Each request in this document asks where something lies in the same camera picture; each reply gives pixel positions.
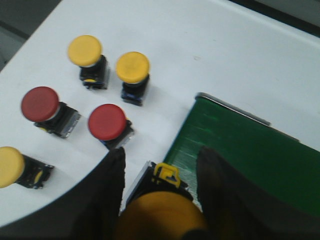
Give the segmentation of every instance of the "red button cap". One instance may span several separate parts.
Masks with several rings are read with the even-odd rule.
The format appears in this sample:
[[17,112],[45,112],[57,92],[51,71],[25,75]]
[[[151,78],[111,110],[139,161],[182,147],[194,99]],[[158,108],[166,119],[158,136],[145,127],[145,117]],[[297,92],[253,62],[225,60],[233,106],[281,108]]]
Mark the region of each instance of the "red button cap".
[[43,122],[56,113],[59,107],[57,93],[47,86],[28,91],[21,101],[22,114],[32,122]]
[[91,134],[99,140],[116,139],[125,130],[127,124],[124,111],[114,104],[98,106],[91,113],[88,127]]

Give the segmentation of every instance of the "green conveyor belt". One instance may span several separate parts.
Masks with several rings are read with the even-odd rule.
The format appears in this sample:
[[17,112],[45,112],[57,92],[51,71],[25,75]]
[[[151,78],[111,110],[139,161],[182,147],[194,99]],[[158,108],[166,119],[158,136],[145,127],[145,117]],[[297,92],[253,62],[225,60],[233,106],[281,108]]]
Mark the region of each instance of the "green conveyor belt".
[[196,98],[164,160],[180,168],[191,192],[205,145],[272,196],[320,217],[320,152],[209,98]]

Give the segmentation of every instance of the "white table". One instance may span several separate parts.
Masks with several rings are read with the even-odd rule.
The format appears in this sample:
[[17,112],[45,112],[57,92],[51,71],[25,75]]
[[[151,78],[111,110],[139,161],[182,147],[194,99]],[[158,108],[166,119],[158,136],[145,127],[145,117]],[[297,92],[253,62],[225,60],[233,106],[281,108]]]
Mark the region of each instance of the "white table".
[[[87,90],[67,48],[96,36],[112,68],[108,90]],[[143,107],[124,103],[115,63],[129,51],[151,62]],[[55,89],[82,118],[69,138],[38,130],[20,111],[24,94]],[[320,39],[227,0],[64,0],[0,74],[0,146],[55,166],[40,190],[0,189],[0,226],[49,204],[83,179],[107,149],[89,133],[99,105],[133,122],[125,145],[126,189],[146,161],[161,162],[197,92],[206,92],[320,150]]]

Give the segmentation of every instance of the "yellow push button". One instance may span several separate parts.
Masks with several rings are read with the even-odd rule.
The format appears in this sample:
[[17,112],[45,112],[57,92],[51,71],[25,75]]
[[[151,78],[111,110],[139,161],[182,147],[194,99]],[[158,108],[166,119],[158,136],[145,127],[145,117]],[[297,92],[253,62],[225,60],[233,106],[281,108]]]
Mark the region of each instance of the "yellow push button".
[[148,58],[137,51],[122,55],[115,67],[118,77],[127,84],[136,84],[144,80],[149,74],[149,69]]
[[0,188],[5,188],[21,176],[25,169],[23,155],[14,147],[0,147]]
[[69,59],[80,67],[94,65],[100,59],[101,53],[101,43],[91,35],[78,36],[68,48]]

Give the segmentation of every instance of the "red push button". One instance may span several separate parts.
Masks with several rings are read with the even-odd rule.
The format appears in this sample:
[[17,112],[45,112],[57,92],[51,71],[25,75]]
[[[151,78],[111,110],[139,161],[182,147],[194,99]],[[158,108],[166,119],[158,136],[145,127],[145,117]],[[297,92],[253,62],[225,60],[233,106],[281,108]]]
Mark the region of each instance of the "red push button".
[[126,124],[124,111],[114,104],[98,106],[88,120],[89,131],[102,141],[110,141],[119,137],[125,130]]
[[38,86],[27,92],[21,102],[22,114],[32,122],[43,122],[57,112],[59,97],[47,86]]

